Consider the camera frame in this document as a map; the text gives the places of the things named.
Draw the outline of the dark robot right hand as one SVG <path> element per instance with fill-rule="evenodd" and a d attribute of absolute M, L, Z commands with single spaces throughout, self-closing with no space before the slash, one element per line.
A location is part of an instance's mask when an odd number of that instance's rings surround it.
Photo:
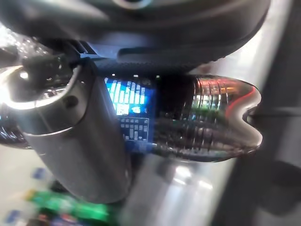
<path fill-rule="evenodd" d="M 268 0 L 3 0 L 0 142 L 33 149 L 92 203 L 125 198 L 131 160 L 215 162 L 262 143 L 244 81 L 190 71 L 261 28 Z"/>

